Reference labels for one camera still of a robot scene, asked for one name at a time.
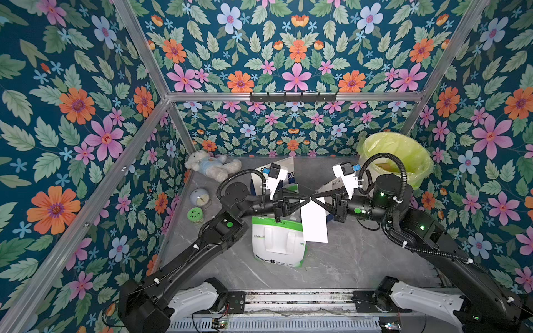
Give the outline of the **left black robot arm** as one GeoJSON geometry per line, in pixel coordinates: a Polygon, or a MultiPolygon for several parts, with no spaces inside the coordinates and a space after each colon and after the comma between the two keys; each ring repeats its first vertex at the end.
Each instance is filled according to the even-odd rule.
{"type": "Polygon", "coordinates": [[[129,332],[166,332],[173,320],[228,309],[228,290],[218,279],[188,289],[184,286],[240,241],[248,230],[244,217],[274,215],[280,221],[311,201],[309,196],[283,188],[270,192],[266,185],[266,176],[256,169],[229,176],[216,192],[222,209],[200,227],[197,239],[142,282],[129,280],[122,286],[117,310],[129,332]]]}

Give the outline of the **bag white receipt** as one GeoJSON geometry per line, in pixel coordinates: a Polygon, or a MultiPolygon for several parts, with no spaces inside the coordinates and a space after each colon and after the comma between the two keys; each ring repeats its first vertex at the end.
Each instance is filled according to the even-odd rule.
{"type": "Polygon", "coordinates": [[[328,242],[326,211],[319,204],[310,201],[301,209],[303,238],[306,242],[328,242]]]}

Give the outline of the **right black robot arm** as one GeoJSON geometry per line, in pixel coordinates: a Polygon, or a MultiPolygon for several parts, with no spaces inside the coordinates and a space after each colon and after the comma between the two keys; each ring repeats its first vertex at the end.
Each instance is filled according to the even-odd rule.
{"type": "Polygon", "coordinates": [[[373,155],[355,173],[356,178],[362,180],[367,167],[379,158],[394,162],[399,175],[377,177],[359,196],[342,187],[314,194],[312,201],[331,198],[331,204],[320,206],[339,222],[349,215],[377,222],[388,240],[430,262],[461,293],[445,296],[385,277],[374,291],[373,304],[382,311],[409,309],[433,316],[461,332],[531,332],[527,320],[532,318],[532,297],[519,296],[497,282],[439,222],[411,207],[412,187],[400,158],[390,153],[373,155]]]}

